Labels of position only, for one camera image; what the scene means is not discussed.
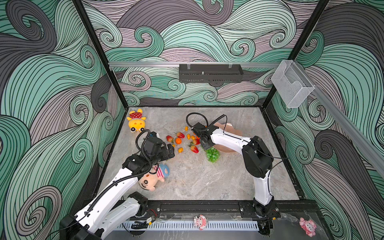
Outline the red strawberry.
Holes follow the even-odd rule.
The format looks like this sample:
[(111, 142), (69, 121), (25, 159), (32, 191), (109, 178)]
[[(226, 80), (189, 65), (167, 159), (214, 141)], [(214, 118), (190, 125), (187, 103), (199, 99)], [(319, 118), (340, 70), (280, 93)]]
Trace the red strawberry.
[(173, 143), (173, 142), (174, 142), (174, 138), (173, 138), (172, 136), (170, 136), (170, 135), (166, 136), (166, 139), (167, 139), (167, 141), (170, 142), (170, 143)]
[(190, 150), (193, 152), (193, 153), (199, 153), (199, 149), (197, 148), (196, 145), (190, 145)]
[(200, 140), (199, 140), (199, 139), (194, 139), (194, 140), (192, 141), (192, 143), (193, 143), (193, 145), (197, 146), (197, 145), (200, 144)]
[(177, 136), (178, 138), (180, 138), (180, 139), (185, 138), (185, 135), (184, 135), (183, 133), (181, 133), (181, 132), (177, 132), (177, 133), (176, 133), (176, 136)]

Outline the green grape bunch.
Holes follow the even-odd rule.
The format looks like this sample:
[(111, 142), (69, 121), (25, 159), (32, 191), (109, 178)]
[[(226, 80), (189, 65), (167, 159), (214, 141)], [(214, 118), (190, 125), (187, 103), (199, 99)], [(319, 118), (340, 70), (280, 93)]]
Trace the green grape bunch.
[(208, 161), (211, 163), (215, 163), (220, 158), (220, 152), (214, 147), (205, 150), (205, 153)]

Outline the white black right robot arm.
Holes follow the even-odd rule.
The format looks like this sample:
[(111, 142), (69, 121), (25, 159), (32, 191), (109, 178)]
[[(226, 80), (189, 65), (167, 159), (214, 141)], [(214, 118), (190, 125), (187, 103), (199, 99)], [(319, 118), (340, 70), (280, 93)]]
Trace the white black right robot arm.
[(186, 123), (200, 138), (200, 143), (205, 150), (214, 145), (222, 145), (242, 155), (246, 170), (254, 180), (256, 215), (267, 219), (279, 218), (281, 214), (277, 210), (269, 184), (274, 157), (260, 137), (242, 137), (215, 126), (214, 123), (222, 118), (227, 116), (221, 115), (209, 123), (203, 114), (192, 112), (186, 116)]

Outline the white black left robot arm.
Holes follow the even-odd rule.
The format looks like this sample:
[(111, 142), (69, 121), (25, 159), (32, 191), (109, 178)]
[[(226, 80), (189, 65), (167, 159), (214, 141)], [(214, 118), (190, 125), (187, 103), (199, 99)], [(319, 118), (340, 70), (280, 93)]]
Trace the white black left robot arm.
[(104, 240), (119, 225), (131, 217), (141, 217), (147, 211), (148, 199), (138, 192), (121, 204), (121, 197), (145, 175), (157, 174), (159, 163), (175, 156), (175, 148), (150, 130), (144, 130), (139, 151), (123, 163), (111, 182), (83, 209), (65, 216), (60, 222), (61, 240)]

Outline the pink scalloped fruit bowl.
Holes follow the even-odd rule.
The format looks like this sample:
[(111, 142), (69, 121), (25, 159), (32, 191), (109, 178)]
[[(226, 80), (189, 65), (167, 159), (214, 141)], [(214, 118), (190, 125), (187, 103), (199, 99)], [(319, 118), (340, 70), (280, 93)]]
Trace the pink scalloped fruit bowl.
[(245, 145), (242, 132), (233, 127), (231, 123), (220, 124), (215, 123), (218, 127), (211, 135), (211, 140), (214, 147), (223, 153), (242, 153), (242, 148)]

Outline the yellow cow plush toy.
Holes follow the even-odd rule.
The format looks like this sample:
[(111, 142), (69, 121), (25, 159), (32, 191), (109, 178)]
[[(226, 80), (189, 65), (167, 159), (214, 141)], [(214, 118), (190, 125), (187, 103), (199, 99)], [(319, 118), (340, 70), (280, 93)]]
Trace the yellow cow plush toy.
[(138, 109), (137, 111), (130, 111), (127, 116), (127, 120), (129, 121), (129, 128), (131, 132), (139, 132), (145, 130), (146, 126), (146, 117), (143, 116), (143, 110)]

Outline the boy doll plush toy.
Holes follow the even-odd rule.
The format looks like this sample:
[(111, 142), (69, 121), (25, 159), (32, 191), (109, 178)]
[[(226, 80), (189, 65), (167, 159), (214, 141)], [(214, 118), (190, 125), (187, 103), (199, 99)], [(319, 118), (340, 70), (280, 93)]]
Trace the boy doll plush toy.
[(157, 164), (139, 180), (139, 186), (146, 191), (154, 191), (158, 182), (164, 182), (170, 175), (170, 169), (166, 164)]

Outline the pink white chopper figurine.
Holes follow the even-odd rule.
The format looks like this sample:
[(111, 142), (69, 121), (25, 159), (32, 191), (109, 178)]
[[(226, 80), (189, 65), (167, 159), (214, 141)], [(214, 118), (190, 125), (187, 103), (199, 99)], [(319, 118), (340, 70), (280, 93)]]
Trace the pink white chopper figurine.
[(200, 231), (204, 230), (207, 226), (207, 218), (204, 215), (194, 217), (194, 226)]

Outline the pink melody figurine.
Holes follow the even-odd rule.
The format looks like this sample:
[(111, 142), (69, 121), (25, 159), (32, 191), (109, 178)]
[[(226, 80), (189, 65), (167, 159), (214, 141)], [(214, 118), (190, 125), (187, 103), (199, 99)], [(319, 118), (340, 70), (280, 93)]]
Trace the pink melody figurine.
[(316, 235), (317, 225), (313, 220), (307, 221), (304, 218), (300, 218), (300, 226), (309, 237), (314, 237)]

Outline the black wall tray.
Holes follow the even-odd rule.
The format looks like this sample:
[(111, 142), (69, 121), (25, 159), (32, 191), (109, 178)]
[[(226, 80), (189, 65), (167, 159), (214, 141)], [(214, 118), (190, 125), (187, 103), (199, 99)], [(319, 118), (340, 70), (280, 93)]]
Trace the black wall tray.
[(240, 83), (244, 72), (241, 65), (233, 64), (180, 64), (179, 80), (182, 83)]

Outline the clear acrylic wall box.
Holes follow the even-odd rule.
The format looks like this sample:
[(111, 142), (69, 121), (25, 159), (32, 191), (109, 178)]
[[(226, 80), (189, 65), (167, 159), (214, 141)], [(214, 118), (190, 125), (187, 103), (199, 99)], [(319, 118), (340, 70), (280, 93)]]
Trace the clear acrylic wall box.
[(289, 109), (298, 108), (315, 89), (305, 69), (293, 60), (282, 61), (271, 80)]

